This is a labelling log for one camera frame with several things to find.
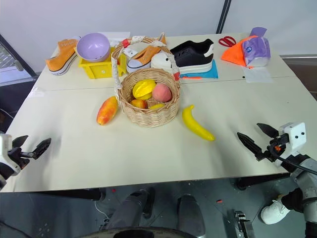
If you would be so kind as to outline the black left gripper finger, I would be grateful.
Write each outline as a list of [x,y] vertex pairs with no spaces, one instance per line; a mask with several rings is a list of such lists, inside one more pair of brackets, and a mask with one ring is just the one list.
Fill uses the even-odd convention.
[[50,146],[51,138],[41,141],[32,152],[27,153],[27,158],[38,159]]
[[15,138],[12,141],[12,148],[21,148],[27,138],[28,138],[28,135]]

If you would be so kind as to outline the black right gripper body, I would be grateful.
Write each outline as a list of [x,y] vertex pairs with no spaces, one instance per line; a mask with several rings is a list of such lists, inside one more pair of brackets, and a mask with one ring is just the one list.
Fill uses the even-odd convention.
[[289,135],[287,133],[282,135],[279,135],[279,133],[269,133],[267,135],[273,138],[273,140],[269,142],[267,150],[261,154],[260,160],[268,159],[271,162],[275,162],[276,160],[285,162],[286,160],[283,159],[281,155],[286,150],[286,144],[289,142]]

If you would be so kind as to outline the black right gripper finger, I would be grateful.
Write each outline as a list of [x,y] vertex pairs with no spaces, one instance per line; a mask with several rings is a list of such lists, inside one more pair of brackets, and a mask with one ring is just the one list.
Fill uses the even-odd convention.
[[277,138],[279,136],[279,131],[268,124],[257,123],[257,126],[264,134],[266,134],[270,138]]
[[264,158],[262,149],[254,142],[254,140],[240,132],[237,132],[237,136],[239,140],[242,142],[242,144],[254,154],[255,158],[258,161]]

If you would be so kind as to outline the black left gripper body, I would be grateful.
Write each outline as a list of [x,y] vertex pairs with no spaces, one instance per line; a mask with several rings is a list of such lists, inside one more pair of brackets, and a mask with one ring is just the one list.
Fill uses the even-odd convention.
[[22,170],[30,162],[30,152],[22,152],[20,147],[14,147],[8,151],[7,165],[12,170]]

